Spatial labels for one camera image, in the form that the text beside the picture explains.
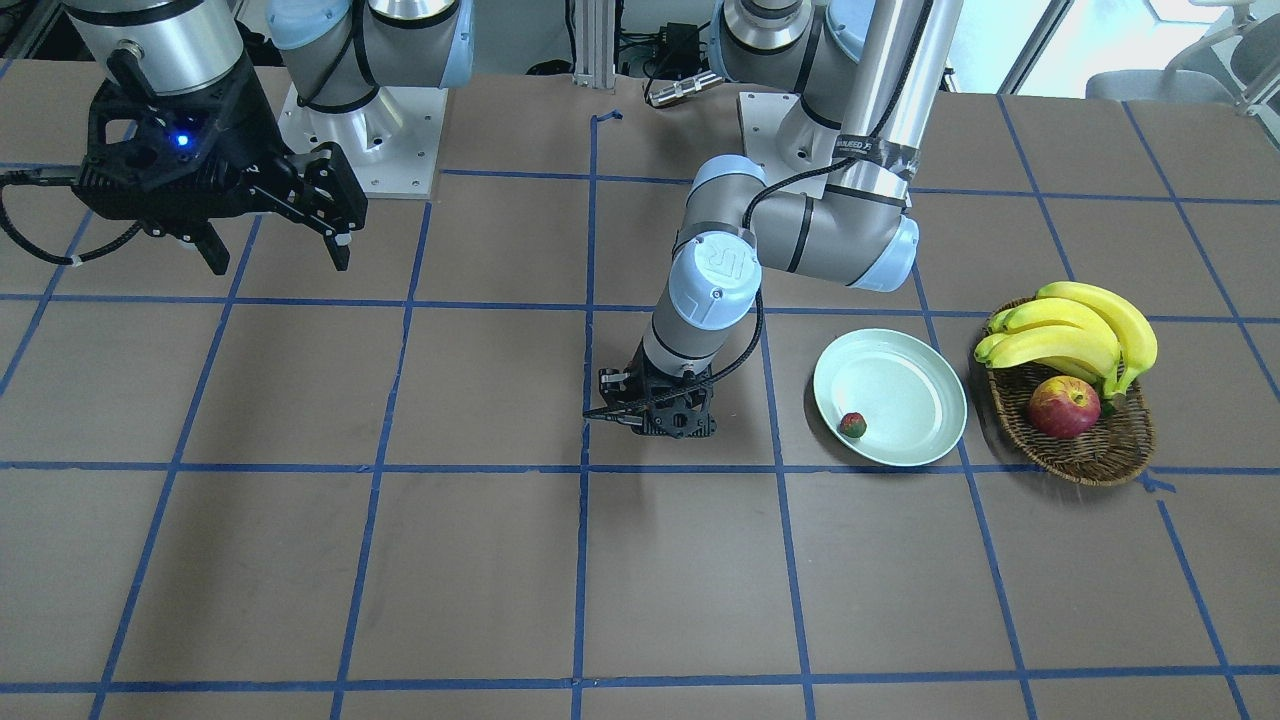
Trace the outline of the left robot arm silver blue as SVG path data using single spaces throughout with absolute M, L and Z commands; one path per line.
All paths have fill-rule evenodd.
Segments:
M 927 122 L 961 14 L 959 1 L 722 1 L 712 68 L 792 94 L 781 126 L 791 158 L 777 179 L 737 154 L 709 159 L 687 193 L 669 273 L 628 365 L 598 374 L 590 420 L 640 436 L 708 437 L 713 361 L 732 329 L 764 325 L 762 281 L 776 269 L 892 292 L 919 242 L 909 217 Z

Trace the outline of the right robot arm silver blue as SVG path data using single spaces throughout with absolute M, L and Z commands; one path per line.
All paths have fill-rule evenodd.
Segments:
M 417 145 L 394 90 L 461 87 L 474 67 L 471 1 L 270 1 L 303 127 L 288 140 L 227 3 L 65 9 L 106 74 L 73 193 L 132 234 L 196 247 L 218 275 L 230 255 L 212 222 L 257 213 L 312 229 L 343 272 L 369 208 L 358 168 Z

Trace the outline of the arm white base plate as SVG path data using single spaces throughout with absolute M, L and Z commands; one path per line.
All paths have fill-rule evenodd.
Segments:
M 796 94 L 739 94 L 742 154 L 765 173 L 768 184 L 827 167 L 841 131 L 809 113 Z
M 385 87 L 364 108 L 326 114 L 301 108 L 291 86 L 279 128 L 296 152 L 339 143 L 370 199 L 428 200 L 449 96 L 447 88 Z

